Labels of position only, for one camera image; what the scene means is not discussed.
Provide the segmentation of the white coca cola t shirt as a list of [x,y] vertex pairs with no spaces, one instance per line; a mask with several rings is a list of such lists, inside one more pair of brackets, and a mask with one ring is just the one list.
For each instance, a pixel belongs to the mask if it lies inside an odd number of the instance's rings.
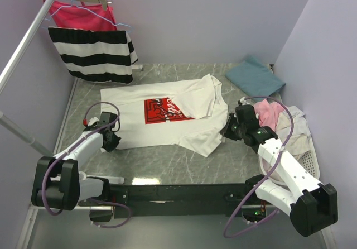
[[208,157],[221,144],[228,105],[222,83],[201,79],[102,89],[103,112],[120,112],[117,149],[178,145]]

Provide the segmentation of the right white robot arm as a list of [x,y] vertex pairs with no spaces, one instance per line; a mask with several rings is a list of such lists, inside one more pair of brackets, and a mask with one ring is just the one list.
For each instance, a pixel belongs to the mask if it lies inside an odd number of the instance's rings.
[[256,184],[246,188],[245,197],[233,216],[246,201],[257,204],[264,200],[286,213],[295,230],[304,237],[338,221],[337,190],[310,175],[271,128],[261,127],[252,105],[237,106],[221,134],[231,140],[244,141],[270,164],[271,172],[276,172],[286,185],[283,188],[275,184],[269,179],[270,174],[260,177]]

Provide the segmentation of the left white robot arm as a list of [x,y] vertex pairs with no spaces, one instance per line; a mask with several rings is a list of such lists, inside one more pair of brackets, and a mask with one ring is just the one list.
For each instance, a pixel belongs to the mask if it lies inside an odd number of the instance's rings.
[[119,116],[102,112],[100,119],[87,125],[81,136],[67,149],[55,156],[43,156],[36,166],[31,203],[48,208],[57,215],[63,210],[73,210],[77,203],[92,198],[98,205],[111,200],[108,178],[80,176],[79,167],[97,151],[111,152],[119,145],[120,137],[114,128],[120,127]]

